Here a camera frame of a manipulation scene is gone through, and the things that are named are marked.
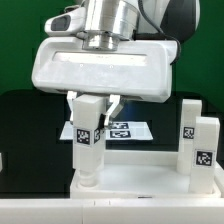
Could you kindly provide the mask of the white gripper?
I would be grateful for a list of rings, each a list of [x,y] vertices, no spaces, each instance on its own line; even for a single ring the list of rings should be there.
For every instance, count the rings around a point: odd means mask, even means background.
[[[70,123],[76,92],[109,96],[104,128],[123,109],[121,96],[164,102],[171,94],[175,40],[139,40],[135,5],[83,5],[50,18],[32,71],[35,87],[67,92]]]

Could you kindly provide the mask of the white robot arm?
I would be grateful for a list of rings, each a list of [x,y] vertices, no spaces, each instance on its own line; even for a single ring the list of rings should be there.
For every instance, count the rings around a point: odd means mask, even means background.
[[[108,128],[125,101],[170,97],[172,66],[199,20],[200,0],[82,0],[45,22],[33,85],[107,99]]]

